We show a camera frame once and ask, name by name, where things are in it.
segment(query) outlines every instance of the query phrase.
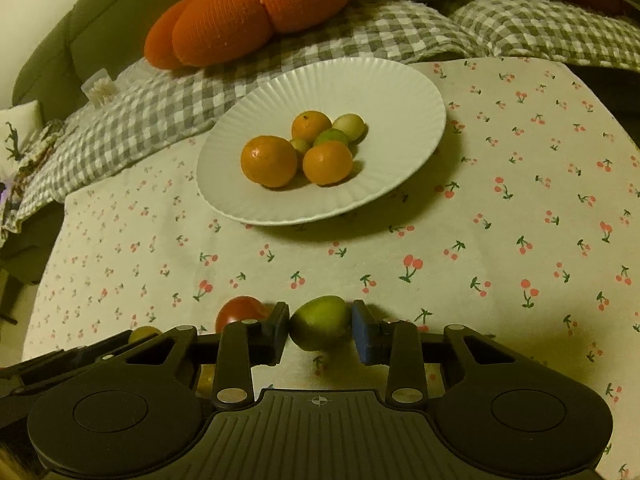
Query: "green fruit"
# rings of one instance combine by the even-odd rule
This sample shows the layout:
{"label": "green fruit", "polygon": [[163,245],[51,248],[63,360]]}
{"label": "green fruit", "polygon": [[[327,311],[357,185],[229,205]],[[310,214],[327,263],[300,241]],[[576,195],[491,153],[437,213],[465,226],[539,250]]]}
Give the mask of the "green fruit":
{"label": "green fruit", "polygon": [[311,149],[311,144],[306,142],[305,139],[291,139],[289,141],[293,148],[298,152],[298,168],[302,169],[302,159],[305,158],[305,153]]}
{"label": "green fruit", "polygon": [[367,129],[367,125],[362,118],[356,114],[341,115],[334,121],[333,126],[344,132],[349,142],[357,140]]}
{"label": "green fruit", "polygon": [[311,144],[306,142],[305,139],[291,139],[289,142],[300,155],[304,155],[311,149]]}
{"label": "green fruit", "polygon": [[328,350],[351,333],[351,309],[338,296],[305,303],[289,319],[289,335],[307,352]]}
{"label": "green fruit", "polygon": [[347,137],[344,132],[337,130],[336,128],[329,128],[316,137],[316,140],[314,140],[314,147],[318,144],[322,144],[323,142],[327,142],[328,140],[338,140],[345,146],[349,145],[349,137]]}

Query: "screw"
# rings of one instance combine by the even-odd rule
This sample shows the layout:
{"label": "screw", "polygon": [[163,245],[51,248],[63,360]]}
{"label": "screw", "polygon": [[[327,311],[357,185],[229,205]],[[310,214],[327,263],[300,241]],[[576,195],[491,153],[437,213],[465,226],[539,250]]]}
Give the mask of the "screw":
{"label": "screw", "polygon": [[216,397],[225,404],[237,404],[245,400],[248,395],[242,388],[225,388],[220,390]]}
{"label": "screw", "polygon": [[422,394],[415,388],[398,388],[391,394],[391,398],[402,404],[415,404],[422,400]]}

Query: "white tablecloth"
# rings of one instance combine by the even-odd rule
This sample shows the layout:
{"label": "white tablecloth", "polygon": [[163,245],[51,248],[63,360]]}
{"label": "white tablecloth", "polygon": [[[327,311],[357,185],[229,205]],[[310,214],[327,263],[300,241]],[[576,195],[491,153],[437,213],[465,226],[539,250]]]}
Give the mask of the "white tablecloth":
{"label": "white tablecloth", "polygon": [[[200,197],[204,136],[73,193],[24,357],[152,324],[212,331],[246,294],[292,311],[362,298],[440,332],[462,323],[583,382],[614,415],[599,472],[640,474],[640,155],[564,66],[477,59],[417,66],[449,121],[395,192],[327,221],[245,226]],[[254,368],[254,385],[381,388],[353,348]],[[428,368],[433,390],[436,373]]]}

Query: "gray checkered fabric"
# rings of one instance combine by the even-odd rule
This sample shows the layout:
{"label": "gray checkered fabric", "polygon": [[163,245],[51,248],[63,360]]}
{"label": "gray checkered fabric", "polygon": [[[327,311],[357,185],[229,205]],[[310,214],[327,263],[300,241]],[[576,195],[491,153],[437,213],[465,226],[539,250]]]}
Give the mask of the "gray checkered fabric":
{"label": "gray checkered fabric", "polygon": [[490,56],[640,72],[640,28],[549,0],[474,0],[448,16]]}
{"label": "gray checkered fabric", "polygon": [[28,187],[4,231],[45,204],[121,171],[179,140],[210,130],[238,99],[283,72],[339,57],[382,57],[402,63],[479,57],[486,51],[436,10],[414,2],[359,0],[327,23],[278,38],[226,66],[174,77],[157,72],[121,92],[88,127],[68,135]]}

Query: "orange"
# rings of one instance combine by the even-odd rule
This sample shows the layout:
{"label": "orange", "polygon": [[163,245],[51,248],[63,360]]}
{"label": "orange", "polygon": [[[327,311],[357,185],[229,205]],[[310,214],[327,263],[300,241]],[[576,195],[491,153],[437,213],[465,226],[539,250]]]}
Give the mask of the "orange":
{"label": "orange", "polygon": [[255,137],[242,149],[240,168],[256,184],[281,187],[288,184],[298,170],[298,152],[282,137]]}
{"label": "orange", "polygon": [[311,148],[302,160],[305,176],[318,186],[335,184],[351,173],[353,156],[339,140],[328,140]]}
{"label": "orange", "polygon": [[294,139],[304,139],[309,144],[313,144],[316,137],[331,127],[331,121],[322,112],[308,110],[302,112],[293,120],[291,125],[291,137]]}

